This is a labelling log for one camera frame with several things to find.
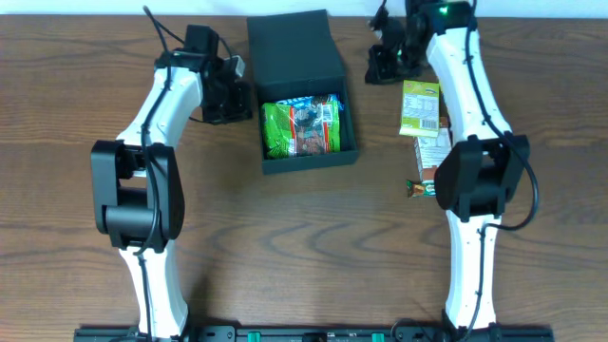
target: wooden table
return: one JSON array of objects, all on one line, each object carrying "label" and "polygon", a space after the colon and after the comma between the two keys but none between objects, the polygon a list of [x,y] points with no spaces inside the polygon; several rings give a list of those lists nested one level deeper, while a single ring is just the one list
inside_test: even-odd
[{"label": "wooden table", "polygon": [[[210,25],[248,61],[245,18],[160,19],[179,33]],[[480,25],[494,94],[528,135],[541,182],[536,220],[499,235],[497,316],[551,325],[560,341],[604,340],[608,22]],[[331,27],[349,73],[357,164],[264,177],[257,114],[183,133],[178,263],[197,323],[440,319],[449,231],[434,199],[406,198],[417,172],[412,138],[397,135],[401,86],[364,84],[375,38],[363,18]],[[94,226],[89,152],[132,121],[160,52],[144,16],[0,19],[1,341],[68,341],[81,324],[138,322],[130,275]],[[524,176],[505,221],[520,220],[529,201]]]}]

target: metal base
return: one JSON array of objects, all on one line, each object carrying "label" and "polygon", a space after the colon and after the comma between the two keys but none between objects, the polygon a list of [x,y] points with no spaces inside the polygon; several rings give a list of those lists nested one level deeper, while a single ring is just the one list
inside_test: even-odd
[{"label": "metal base", "polygon": [[[449,342],[454,341],[450,332],[440,326],[401,326],[391,335],[387,327],[378,328],[256,328],[232,326],[207,326],[186,330],[184,336],[155,339],[155,342]],[[110,342],[113,339],[137,338],[137,328],[130,329],[78,329],[74,342]],[[510,329],[492,325],[474,331],[470,342],[553,342],[550,329]]]}]

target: black box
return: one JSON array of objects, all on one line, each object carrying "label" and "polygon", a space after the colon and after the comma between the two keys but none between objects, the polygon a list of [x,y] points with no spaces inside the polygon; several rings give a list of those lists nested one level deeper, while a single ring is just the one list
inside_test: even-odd
[{"label": "black box", "polygon": [[[352,164],[357,150],[352,129],[346,72],[330,34],[327,12],[251,17],[247,19],[249,51],[254,69],[262,171],[265,175],[317,167]],[[282,160],[266,158],[261,106],[302,96],[337,93],[340,113],[340,152]]]}]

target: colorful package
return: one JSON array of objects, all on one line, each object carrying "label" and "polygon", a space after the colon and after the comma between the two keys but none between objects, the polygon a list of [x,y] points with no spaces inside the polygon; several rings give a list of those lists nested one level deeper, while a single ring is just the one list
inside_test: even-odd
[{"label": "colorful package", "polygon": [[334,94],[264,104],[262,132],[268,158],[339,152],[342,109]]}]

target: black lid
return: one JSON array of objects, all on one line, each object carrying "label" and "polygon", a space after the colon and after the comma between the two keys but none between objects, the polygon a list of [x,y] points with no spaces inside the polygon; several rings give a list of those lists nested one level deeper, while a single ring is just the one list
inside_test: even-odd
[{"label": "black lid", "polygon": [[250,17],[247,28],[258,97],[289,98],[285,86],[292,97],[302,96],[308,82],[345,77],[324,9]]}]

